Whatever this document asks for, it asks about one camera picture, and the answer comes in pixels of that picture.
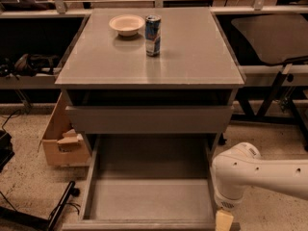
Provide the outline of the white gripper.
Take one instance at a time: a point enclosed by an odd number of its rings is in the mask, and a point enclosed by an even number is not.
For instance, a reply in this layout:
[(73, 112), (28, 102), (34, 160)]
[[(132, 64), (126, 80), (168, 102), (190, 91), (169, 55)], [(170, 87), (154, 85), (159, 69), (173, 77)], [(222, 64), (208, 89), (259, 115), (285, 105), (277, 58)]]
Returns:
[(243, 200), (241, 198), (229, 199), (220, 192), (214, 193), (214, 200), (220, 208), (216, 212), (216, 231), (230, 231), (234, 216), (228, 211), (235, 210)]

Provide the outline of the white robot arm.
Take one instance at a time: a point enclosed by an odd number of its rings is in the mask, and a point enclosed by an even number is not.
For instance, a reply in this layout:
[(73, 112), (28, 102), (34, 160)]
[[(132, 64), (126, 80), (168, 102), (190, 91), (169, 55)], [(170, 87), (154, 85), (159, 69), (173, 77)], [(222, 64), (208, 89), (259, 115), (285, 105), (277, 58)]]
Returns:
[(212, 159), (210, 172), (218, 206), (215, 231), (231, 231), (231, 212), (253, 186), (308, 199), (307, 160), (264, 160), (249, 142), (240, 142)]

